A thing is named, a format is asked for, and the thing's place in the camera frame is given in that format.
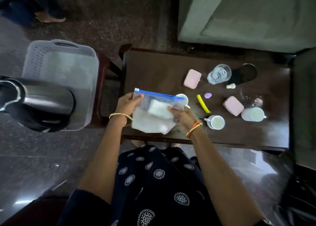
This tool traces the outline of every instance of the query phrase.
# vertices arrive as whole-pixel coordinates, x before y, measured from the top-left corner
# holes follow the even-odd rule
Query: plastic bag
[[[145,133],[167,134],[178,122],[168,111],[168,106],[184,110],[185,99],[135,88],[133,98],[144,94],[144,99],[133,112],[132,128]]]

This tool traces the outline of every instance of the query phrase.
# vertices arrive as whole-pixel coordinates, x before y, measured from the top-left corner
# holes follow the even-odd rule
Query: gold bracelet
[[[185,136],[187,136],[189,139],[190,139],[190,136],[191,136],[191,132],[195,129],[195,128],[197,128],[197,127],[199,127],[199,126],[202,126],[203,125],[203,123],[198,123],[198,124],[194,124],[194,126],[192,127],[192,129],[185,135]]]
[[[125,126],[130,126],[132,123],[133,123],[133,118],[126,115],[126,114],[123,114],[123,113],[112,113],[110,116],[109,116],[109,119],[112,118],[112,116],[115,116],[115,115],[122,115],[122,116],[126,116],[127,118],[129,118],[131,120],[131,122],[129,124],[126,124]]]

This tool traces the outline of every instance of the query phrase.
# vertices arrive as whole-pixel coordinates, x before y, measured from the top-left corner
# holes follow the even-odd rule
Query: blue zipper seal
[[[168,100],[171,101],[180,101],[180,100],[185,100],[183,97],[179,97],[179,96],[172,96],[172,95],[167,95],[167,94],[161,94],[161,93],[157,93],[157,92],[148,92],[148,91],[143,91],[140,90],[138,88],[134,89],[134,92],[138,92],[140,94],[144,94],[144,95],[148,95],[148,96],[159,96],[162,98],[166,98]]]

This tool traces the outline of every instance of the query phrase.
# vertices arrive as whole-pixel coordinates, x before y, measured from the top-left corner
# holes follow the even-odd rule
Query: wooden table
[[[184,93],[189,98],[189,106],[195,116],[202,120],[203,128],[214,143],[229,144],[232,147],[284,150],[289,147],[289,100],[290,69],[277,64],[260,64],[256,66],[255,80],[237,85],[235,89],[226,89],[227,83],[212,85],[207,75],[218,64],[227,64],[231,69],[239,68],[244,62],[213,60],[175,54],[162,54],[149,51],[130,50],[124,53],[124,71],[126,79],[124,92],[141,90],[176,95]],[[190,69],[202,73],[196,89],[183,85]],[[203,95],[212,93],[210,99]],[[207,108],[207,114],[199,104],[196,95],[200,94]],[[241,116],[233,116],[224,107],[223,102],[229,96],[235,96],[242,104],[248,106],[255,98],[263,100],[263,110],[267,116],[262,122],[244,121]],[[220,115],[225,119],[222,130],[207,127],[203,118],[209,115]],[[191,144],[179,126],[175,126],[168,134],[144,133],[131,127],[123,129],[125,139],[163,141]]]

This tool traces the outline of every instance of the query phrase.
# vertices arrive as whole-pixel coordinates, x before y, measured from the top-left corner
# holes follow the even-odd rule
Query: granite floor
[[[104,52],[120,67],[120,45],[187,54],[190,45],[177,41],[178,0],[61,0],[67,20],[61,24],[37,23],[21,29],[0,18],[0,74],[19,77],[26,48],[32,40],[64,39]],[[255,50],[199,46],[193,53],[214,58],[271,62],[271,55]],[[113,112],[118,85],[107,81],[103,114]],[[42,194],[69,195],[98,147],[103,130],[37,133],[0,114],[0,223]],[[165,147],[161,143],[152,143]],[[191,145],[181,145],[188,156]],[[130,142],[121,152],[133,149]],[[275,225],[274,211],[292,161],[248,149],[218,145],[218,150],[240,176],[255,200]]]

